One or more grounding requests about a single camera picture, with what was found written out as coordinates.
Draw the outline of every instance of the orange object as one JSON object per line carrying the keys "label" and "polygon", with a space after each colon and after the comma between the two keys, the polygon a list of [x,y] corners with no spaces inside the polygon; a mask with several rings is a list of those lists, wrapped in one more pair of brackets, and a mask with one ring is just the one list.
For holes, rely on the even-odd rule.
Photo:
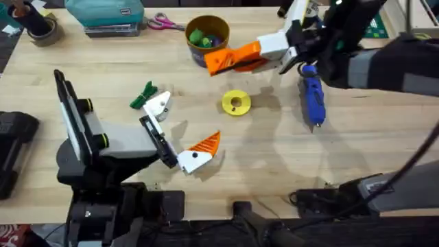
{"label": "orange object", "polygon": [[189,148],[191,151],[208,152],[214,156],[217,153],[220,144],[221,132],[217,131],[215,134],[207,137],[199,142],[197,145]]}
{"label": "orange object", "polygon": [[243,47],[233,50],[229,48],[214,51],[204,55],[207,70],[211,76],[232,69],[234,65],[242,64],[233,68],[236,71],[252,71],[265,64],[267,60],[262,58],[259,41],[251,42]]}

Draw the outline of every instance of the blue glue gun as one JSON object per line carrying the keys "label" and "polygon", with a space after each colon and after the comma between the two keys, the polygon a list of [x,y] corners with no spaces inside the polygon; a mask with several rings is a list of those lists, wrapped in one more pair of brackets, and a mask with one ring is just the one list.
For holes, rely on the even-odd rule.
{"label": "blue glue gun", "polygon": [[316,67],[314,65],[304,65],[302,68],[304,75],[315,75],[305,77],[305,97],[307,101],[307,110],[310,122],[320,127],[326,117],[326,110],[324,109],[323,90],[320,79],[317,75]]}

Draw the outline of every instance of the orange and white object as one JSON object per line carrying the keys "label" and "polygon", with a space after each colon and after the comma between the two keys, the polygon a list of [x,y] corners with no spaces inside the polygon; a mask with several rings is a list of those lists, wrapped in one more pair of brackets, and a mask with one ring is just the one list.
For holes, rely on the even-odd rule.
{"label": "orange and white object", "polygon": [[303,22],[309,0],[295,0],[288,9],[282,29],[273,34],[257,37],[257,41],[233,50],[221,49],[204,55],[207,69],[211,76],[231,69],[236,71],[261,72],[279,68],[279,73],[286,72],[290,63],[298,55],[294,44],[289,44],[287,32],[293,21]]}
{"label": "orange and white object", "polygon": [[217,153],[221,132],[217,131],[197,145],[178,154],[178,165],[181,170],[191,174],[196,169],[208,163]]}
{"label": "orange and white object", "polygon": [[[152,124],[157,133],[164,137],[165,133],[160,127],[159,122],[166,119],[171,108],[171,93],[165,91],[160,95],[148,100],[143,109],[148,117],[150,117],[150,124]],[[188,174],[208,163],[217,153],[218,145],[220,144],[220,131],[209,136],[205,140],[199,142],[197,145],[185,150],[179,154],[176,153],[171,143],[167,142],[172,154],[177,156],[178,165],[180,169]]]}

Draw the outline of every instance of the scissors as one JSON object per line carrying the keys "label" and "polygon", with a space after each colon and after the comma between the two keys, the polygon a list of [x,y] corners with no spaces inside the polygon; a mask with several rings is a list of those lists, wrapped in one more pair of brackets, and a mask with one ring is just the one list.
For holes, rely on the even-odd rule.
{"label": "scissors", "polygon": [[153,30],[165,30],[165,29],[175,29],[184,31],[185,27],[182,25],[177,25],[169,20],[166,14],[159,12],[154,15],[153,19],[148,19],[148,27]]}

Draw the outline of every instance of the yellow disk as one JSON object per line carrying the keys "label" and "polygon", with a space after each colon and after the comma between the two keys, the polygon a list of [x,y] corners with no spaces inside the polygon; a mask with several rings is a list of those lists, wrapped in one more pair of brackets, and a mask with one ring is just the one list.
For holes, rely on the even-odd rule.
{"label": "yellow disk", "polygon": [[222,108],[226,113],[233,116],[244,115],[250,110],[252,100],[250,96],[240,90],[231,90],[222,98]]}

